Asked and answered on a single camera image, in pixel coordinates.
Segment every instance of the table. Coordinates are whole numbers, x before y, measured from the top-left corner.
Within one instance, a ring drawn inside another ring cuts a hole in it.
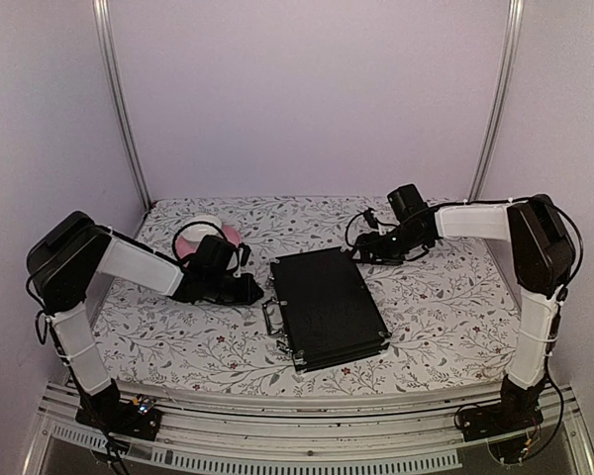
[[[348,220],[367,207],[395,221],[385,198],[162,200],[148,213],[138,240],[170,254],[173,234],[193,215],[216,215],[250,245],[246,271],[264,287],[272,258],[343,245]],[[353,236],[361,231],[364,225]],[[98,347],[114,378],[202,392],[392,394],[503,377],[517,342],[519,312],[484,241],[445,239],[415,262],[359,267],[393,333],[384,355],[298,375],[265,333],[261,301],[272,290],[248,308],[190,306],[119,279],[95,324]]]

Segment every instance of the lavender wall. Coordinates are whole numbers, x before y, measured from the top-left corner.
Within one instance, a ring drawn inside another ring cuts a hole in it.
[[[21,470],[59,372],[34,334],[28,249],[75,209],[126,232],[140,219],[93,19],[89,0],[0,1],[0,475]]]
[[[519,48],[484,196],[546,192],[583,233],[553,369],[571,381],[594,442],[594,0],[528,2]]]
[[[111,2],[150,190],[465,196],[508,3]]]

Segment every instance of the zip tie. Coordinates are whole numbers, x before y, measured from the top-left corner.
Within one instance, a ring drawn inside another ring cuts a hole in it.
[[[524,330],[521,330],[521,329],[519,330],[519,333],[521,333],[526,338],[530,338],[530,339],[532,339],[534,341],[537,341],[539,343],[554,343],[555,341],[558,340],[558,335],[555,338],[551,338],[551,339],[545,338],[545,339],[542,339],[542,338],[539,338],[537,336],[534,336],[533,334],[530,334],[528,332],[525,332]]]
[[[86,346],[85,348],[83,348],[81,351],[77,351],[75,354],[60,355],[58,353],[57,356],[59,356],[61,359],[65,359],[68,363],[70,363],[75,358],[78,358],[79,356],[81,356],[83,353],[85,353],[89,349],[94,348],[96,345],[97,345],[97,343],[92,343],[92,344],[89,344],[88,346]]]
[[[61,362],[63,363],[64,366],[66,366],[66,367],[70,366],[70,362],[68,361],[68,356],[66,356],[65,354],[59,354],[59,350],[57,348],[55,348],[55,354],[61,360]]]
[[[172,397],[172,396],[171,396],[171,395],[170,395],[170,394],[167,392],[167,390],[166,390],[166,389],[164,389],[164,388],[161,388],[161,391],[162,391],[163,393],[165,393],[165,395],[167,396],[167,398],[168,398],[170,401],[172,401],[173,403],[177,404],[177,405],[178,405],[178,408],[179,408],[181,411],[185,411],[185,408],[183,408],[183,407],[182,407],[182,404],[180,404],[178,401],[176,401],[176,400],[175,400],[175,399],[174,399],[174,398],[173,398],[173,397]]]

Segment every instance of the wire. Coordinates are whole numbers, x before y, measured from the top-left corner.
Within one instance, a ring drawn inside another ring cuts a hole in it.
[[[535,435],[537,435],[540,431],[540,429],[542,428],[539,423],[537,422],[537,419],[535,419],[535,416],[533,416],[533,426],[535,427],[535,431],[533,432],[533,435],[530,436],[531,440],[535,439]]]
[[[97,225],[89,225],[85,229],[92,228],[92,227],[99,228]],[[25,290],[27,291],[27,294],[29,294],[29,296],[33,300],[35,300],[38,303],[38,305],[40,305],[40,307],[42,308],[36,314],[36,318],[35,318],[36,335],[38,336],[38,340],[40,341],[41,344],[45,344],[47,342],[47,336],[49,334],[50,326],[49,326],[49,323],[47,322],[47,320],[45,319],[44,332],[40,332],[40,317],[42,315],[49,315],[49,311],[48,311],[46,305],[44,304],[43,300],[40,298],[40,296],[36,295],[36,293],[31,289],[31,284],[33,282],[33,279],[35,279],[38,276],[38,274],[40,274],[40,272],[42,272],[51,263],[51,261],[52,261],[52,259],[49,259],[44,264],[42,264],[40,267],[38,267],[38,269],[36,269],[36,271],[33,272],[29,276],[29,278],[27,279],[27,282],[25,284]],[[57,349],[57,353],[63,354],[63,349],[61,348],[58,338],[56,337],[56,334],[54,333],[54,330],[52,328],[50,328],[50,336],[52,337],[52,339],[55,343],[55,348]],[[118,448],[119,443],[117,442],[117,440],[114,439],[114,437],[112,437],[110,435],[110,433],[108,433],[106,430],[103,429],[103,424],[96,417],[96,414],[95,414],[92,406],[90,405],[90,400],[85,395],[85,392],[84,392],[83,388],[81,387],[81,385],[79,384],[79,381],[77,380],[77,377],[76,377],[72,367],[70,366],[70,364],[66,364],[66,367],[68,368],[68,371],[70,372],[70,375],[72,376],[72,379],[75,382],[75,387],[77,388],[77,392],[79,393],[80,400],[82,401],[82,403],[84,405],[84,410],[88,413],[88,415],[90,416],[90,419],[92,419],[92,421],[95,423],[97,428],[99,428],[99,430],[101,431],[103,436],[106,438],[106,441],[107,441],[106,450],[108,452],[108,466],[117,475],[131,475],[130,472],[128,471],[128,468],[126,467],[123,459],[121,458],[121,455],[119,454],[119,448]],[[114,452],[114,456],[115,456],[114,462],[112,461],[111,450]],[[119,465],[123,469],[123,473],[121,473],[117,470],[115,463],[119,463]]]
[[[174,235],[173,239],[171,240],[171,253],[174,255],[174,257],[176,257],[176,260],[178,260],[178,261],[181,260],[181,257],[178,255],[178,252],[176,251],[176,241],[178,240],[178,237],[183,233],[183,231],[187,230],[188,228],[191,228],[192,226],[196,226],[196,225],[206,225],[206,226],[213,228],[220,234],[220,237],[222,239],[224,239],[226,242],[229,242],[229,240],[227,239],[227,235],[225,235],[225,232],[221,228],[214,225],[213,223],[210,223],[208,221],[192,221],[191,223],[187,223],[185,226],[180,228]]]
[[[558,388],[556,383],[554,383],[554,381],[552,380],[552,376],[550,375],[550,371],[549,371],[549,367],[548,367],[548,360],[549,360],[549,356],[547,356],[545,358],[545,363],[544,363],[545,377],[549,381],[550,386],[552,386],[552,388],[554,388],[554,391],[556,391],[556,394],[558,395],[558,400],[560,402],[558,421],[556,422],[556,426],[554,426],[554,430],[552,431],[552,434],[545,441],[544,445],[542,445],[536,452],[533,452],[530,455],[526,455],[526,457],[522,459],[522,462],[531,460],[531,459],[535,458],[537,455],[539,455],[540,453],[542,453],[545,450],[545,448],[548,447],[552,443],[552,441],[554,440],[554,437],[556,436],[559,429],[561,428],[561,424],[563,423],[563,411],[565,410],[565,401],[563,399],[563,393],[561,393],[561,390]]]
[[[361,211],[359,213],[356,213],[351,218],[351,220],[349,220],[349,223],[347,223],[347,226],[346,226],[346,244],[347,244],[348,247],[352,247],[352,248],[356,247],[356,243],[352,244],[352,243],[349,242],[349,235],[348,235],[349,234],[349,228],[352,226],[352,223],[354,223],[354,221],[356,221],[358,218],[360,218],[361,216],[363,216],[363,213],[364,213],[363,211]]]
[[[462,409],[464,408],[478,408],[481,409],[482,407],[479,404],[476,403],[470,403],[470,404],[464,404],[462,406],[460,406],[459,408],[457,408],[457,411],[455,411],[455,414],[453,414],[453,425],[455,426],[455,428],[457,428],[458,430],[462,430],[462,426],[460,424],[457,423],[458,421],[458,416],[459,413],[462,411]]]
[[[103,230],[105,232],[111,231],[111,230],[108,230],[107,228],[104,228],[102,226],[95,225],[94,223],[92,223],[90,225],[86,225],[83,229],[79,230],[79,232],[83,233],[84,231],[87,231],[90,228],[99,228],[100,230]],[[38,274],[40,274],[40,272],[45,270],[51,262],[52,262],[52,257],[49,258],[47,261],[45,261],[45,263],[42,264],[40,267],[38,267],[35,272],[33,272],[31,275],[29,275],[29,278],[27,279],[27,283],[24,286],[25,290],[27,291],[27,294],[29,294],[29,297],[31,297],[33,300],[35,300],[38,303],[38,305],[40,306],[40,308],[42,308],[42,310],[44,311],[44,313],[46,315],[49,314],[48,310],[47,310],[47,306],[44,304],[44,302],[42,301],[40,296],[36,295],[36,293],[33,290],[31,290],[31,284],[33,283],[33,279],[35,279],[38,276]]]
[[[517,201],[524,201],[526,198],[518,198],[517,200],[512,200],[513,203],[517,202]],[[466,201],[445,201],[443,203],[437,203],[436,205],[432,205],[429,206],[427,208],[423,208],[422,210],[417,211],[416,213],[412,213],[410,216],[408,216],[407,218],[405,218],[405,220],[403,220],[396,228],[399,227],[403,227],[405,225],[407,225],[408,223],[410,223],[411,221],[415,220],[416,218],[418,218],[421,215],[424,215],[426,213],[430,213],[433,211],[437,211],[440,208],[444,208],[445,206],[467,206],[469,204],[486,204],[486,205],[499,205],[499,204],[507,204],[507,203],[511,203],[511,201],[509,200],[497,200],[497,201],[472,201],[472,202],[466,202]],[[382,242],[386,239],[389,239],[389,234],[381,236],[381,237],[377,237],[373,240],[371,240],[370,242],[362,242],[361,244],[357,244],[356,242],[354,244],[351,244],[349,242],[349,238],[347,236],[348,232],[349,232],[349,228],[352,225],[352,223],[359,217],[361,216],[363,213],[359,213],[358,215],[355,215],[347,224],[346,227],[346,244],[353,248],[353,249],[360,249],[369,245],[374,245],[377,244],[379,242]]]
[[[548,206],[549,208],[552,208],[555,211],[557,211],[570,224],[570,226],[574,230],[574,233],[576,234],[576,239],[578,240],[578,249],[579,249],[578,250],[578,259],[576,261],[576,267],[574,267],[574,270],[572,271],[572,273],[569,275],[569,277],[563,284],[563,289],[566,289],[567,286],[570,284],[570,282],[572,282],[572,280],[574,280],[574,277],[576,277],[576,274],[578,274],[578,271],[581,268],[581,265],[583,265],[583,255],[585,253],[585,248],[584,248],[584,244],[583,244],[583,236],[581,235],[581,231],[578,230],[578,226],[576,226],[576,223],[574,223],[574,221],[567,215],[567,213],[565,213],[563,210],[561,210],[558,206],[554,205],[553,203],[549,203],[548,201],[536,198],[536,197],[533,197],[532,200],[536,201],[538,203],[542,203],[545,206]]]
[[[376,221],[376,224],[377,225],[386,226],[387,228],[396,228],[398,226],[398,225],[395,225],[393,223],[383,223],[382,221],[380,221],[377,218],[374,218],[374,221]]]

